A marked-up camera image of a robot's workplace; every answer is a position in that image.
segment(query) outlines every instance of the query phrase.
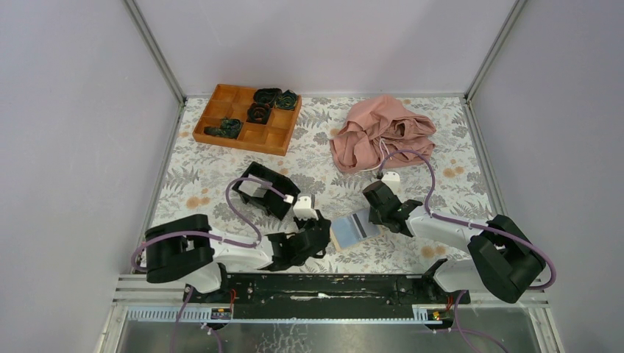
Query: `tabletop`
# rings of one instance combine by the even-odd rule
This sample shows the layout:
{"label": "tabletop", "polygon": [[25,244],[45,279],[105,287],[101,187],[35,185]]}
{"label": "tabletop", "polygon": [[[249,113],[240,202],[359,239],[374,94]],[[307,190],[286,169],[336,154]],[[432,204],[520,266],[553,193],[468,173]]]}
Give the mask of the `tabletop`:
{"label": "tabletop", "polygon": [[[365,98],[303,98],[288,153],[284,157],[197,143],[193,129],[208,98],[189,99],[155,210],[152,226],[196,213],[208,215],[213,228],[250,240],[252,229],[230,210],[224,190],[252,162],[291,178],[302,193],[316,197],[316,208],[334,219],[368,207],[362,190],[375,181],[373,172],[343,174],[333,163],[329,139],[343,127],[351,106]],[[491,216],[486,181],[479,169],[464,111],[458,97],[398,98],[416,114],[426,115],[436,125],[430,137],[436,144],[430,161],[436,172],[436,191],[430,204],[434,210],[485,219]],[[401,178],[399,199],[423,201],[431,178],[424,165],[394,169]],[[245,205],[235,194],[234,205],[263,234],[297,229],[292,210],[284,221],[265,216]],[[383,229],[382,235],[337,252],[333,244],[323,259],[310,258],[287,272],[345,274],[421,274],[441,257],[469,258],[460,250],[436,241]]]}

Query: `pink cloth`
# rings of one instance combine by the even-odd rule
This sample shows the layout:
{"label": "pink cloth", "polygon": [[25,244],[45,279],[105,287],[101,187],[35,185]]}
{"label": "pink cloth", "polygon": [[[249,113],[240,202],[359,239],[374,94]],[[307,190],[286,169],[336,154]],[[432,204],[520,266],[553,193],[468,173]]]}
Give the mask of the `pink cloth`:
{"label": "pink cloth", "polygon": [[[429,158],[436,144],[427,136],[434,132],[436,127],[431,119],[407,110],[403,103],[391,96],[360,101],[351,107],[346,124],[330,141],[333,161],[340,171],[346,173],[373,168],[381,162],[380,138],[390,153],[413,149]],[[415,154],[398,153],[384,168],[419,163],[423,161]]]}

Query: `gray floor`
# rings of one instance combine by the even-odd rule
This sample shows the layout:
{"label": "gray floor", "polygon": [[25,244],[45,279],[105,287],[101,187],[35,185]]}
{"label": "gray floor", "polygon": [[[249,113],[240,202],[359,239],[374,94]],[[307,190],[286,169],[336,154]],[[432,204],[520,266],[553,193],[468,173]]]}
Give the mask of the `gray floor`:
{"label": "gray floor", "polygon": [[[528,314],[514,309],[461,310],[463,328],[501,340],[510,352],[540,352]],[[167,353],[172,323],[128,321],[120,352]],[[219,330],[229,352],[470,352],[459,333],[424,332],[409,324],[229,324]],[[482,338],[472,342],[483,353],[502,350]],[[217,352],[214,336],[199,324],[181,324],[176,352]]]}

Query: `wooden tray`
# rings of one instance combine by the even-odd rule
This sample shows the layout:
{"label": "wooden tray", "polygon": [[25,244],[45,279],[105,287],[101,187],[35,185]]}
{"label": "wooden tray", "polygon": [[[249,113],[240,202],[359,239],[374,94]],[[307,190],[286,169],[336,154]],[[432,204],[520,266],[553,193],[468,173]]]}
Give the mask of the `wooden tray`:
{"label": "wooden tray", "polygon": [[[271,109],[266,125],[248,123],[247,110],[253,103],[256,90],[256,88],[249,87],[217,85],[193,130],[195,141],[278,156],[286,155],[294,125],[299,117],[301,96],[297,96],[297,105],[294,110]],[[238,119],[243,122],[243,128],[236,139],[219,138],[204,133],[204,128],[207,126],[221,126],[223,118]]]}

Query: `rolled dark green cloth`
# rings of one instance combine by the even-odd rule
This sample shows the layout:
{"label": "rolled dark green cloth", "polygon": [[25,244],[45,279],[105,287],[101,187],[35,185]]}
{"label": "rolled dark green cloth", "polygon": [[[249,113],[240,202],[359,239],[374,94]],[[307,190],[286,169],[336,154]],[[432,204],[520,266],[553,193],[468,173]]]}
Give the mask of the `rolled dark green cloth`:
{"label": "rolled dark green cloth", "polygon": [[277,97],[282,94],[282,90],[279,88],[262,88],[256,90],[254,93],[254,102],[258,104],[266,104],[273,108]]}
{"label": "rolled dark green cloth", "polygon": [[243,123],[238,119],[221,119],[221,127],[207,126],[204,133],[218,138],[237,138],[243,128]]}
{"label": "rolled dark green cloth", "polygon": [[275,107],[284,110],[294,110],[297,105],[297,94],[292,90],[280,94],[275,102]]}
{"label": "rolled dark green cloth", "polygon": [[267,104],[252,103],[247,110],[247,122],[266,125],[271,115],[271,107]]}

